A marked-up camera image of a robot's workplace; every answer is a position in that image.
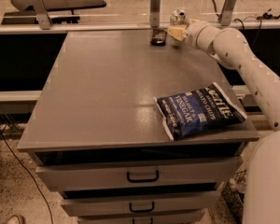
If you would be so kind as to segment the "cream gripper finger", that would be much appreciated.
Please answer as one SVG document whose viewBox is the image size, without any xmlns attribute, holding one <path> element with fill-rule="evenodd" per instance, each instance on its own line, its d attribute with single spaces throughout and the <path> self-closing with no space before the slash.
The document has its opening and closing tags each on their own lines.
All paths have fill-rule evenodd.
<svg viewBox="0 0 280 224">
<path fill-rule="evenodd" d="M 187 26 L 186 25 L 169 25 L 167 27 L 167 33 L 178 41 L 183 41 L 186 36 Z"/>
</svg>

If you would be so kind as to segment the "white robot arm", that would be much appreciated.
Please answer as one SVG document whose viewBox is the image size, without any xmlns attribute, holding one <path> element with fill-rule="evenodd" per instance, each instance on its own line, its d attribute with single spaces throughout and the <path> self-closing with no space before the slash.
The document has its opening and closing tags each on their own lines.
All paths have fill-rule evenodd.
<svg viewBox="0 0 280 224">
<path fill-rule="evenodd" d="M 168 33 L 238 72 L 273 132 L 261 138 L 247 169 L 243 224 L 280 224 L 280 76 L 251 50 L 235 28 L 206 21 L 170 25 Z"/>
</svg>

